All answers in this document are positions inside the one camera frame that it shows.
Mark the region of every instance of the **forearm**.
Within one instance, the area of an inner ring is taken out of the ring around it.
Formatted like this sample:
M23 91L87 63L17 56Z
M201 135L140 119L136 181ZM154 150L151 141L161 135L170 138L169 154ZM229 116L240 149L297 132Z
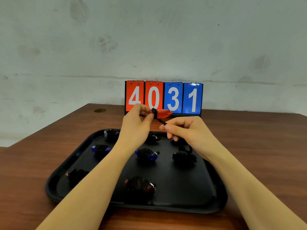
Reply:
M307 229L307 225L259 182L227 149L209 158L236 201L249 229Z
M131 150L120 142L57 205L37 230L98 229Z

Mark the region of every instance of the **hand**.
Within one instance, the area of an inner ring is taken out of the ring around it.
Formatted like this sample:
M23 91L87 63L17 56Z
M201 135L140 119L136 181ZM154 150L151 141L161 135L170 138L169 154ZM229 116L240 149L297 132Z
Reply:
M150 124L154 114L148 114L151 109L142 104L135 104L122 120L122 128L118 142L125 145L131 153L137 150L147 139L150 131Z
M167 131L167 138L173 138L174 141L178 141L178 137L184 138L204 159L208 160L209 157L224 148L198 116L177 117L166 123L165 126L161 125L159 129Z

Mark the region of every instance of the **fingernail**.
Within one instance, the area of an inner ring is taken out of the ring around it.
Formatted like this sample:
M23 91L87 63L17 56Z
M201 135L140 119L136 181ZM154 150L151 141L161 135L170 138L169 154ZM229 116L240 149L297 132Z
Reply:
M165 130L169 131L171 129L171 126L167 124L167 125L165 125L164 128L165 128Z

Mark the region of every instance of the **brown tabletop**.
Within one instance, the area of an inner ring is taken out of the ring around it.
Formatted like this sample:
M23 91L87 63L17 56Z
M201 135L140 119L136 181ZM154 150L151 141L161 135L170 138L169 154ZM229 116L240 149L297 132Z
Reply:
M95 113L97 108L106 112ZM95 131L121 128L124 107L87 104L0 150L0 229L35 229L55 207L49 175ZM213 134L269 190L307 222L307 117L202 110ZM154 120L151 130L158 130ZM230 197L215 214L114 208L100 229L248 229Z

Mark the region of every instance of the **red plastic piece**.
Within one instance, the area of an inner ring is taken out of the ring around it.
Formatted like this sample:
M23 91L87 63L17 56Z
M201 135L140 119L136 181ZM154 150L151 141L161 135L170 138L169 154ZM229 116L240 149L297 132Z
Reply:
M157 119L164 119L169 117L173 112L168 110L168 109L163 109L163 110L157 110L158 114L157 114Z

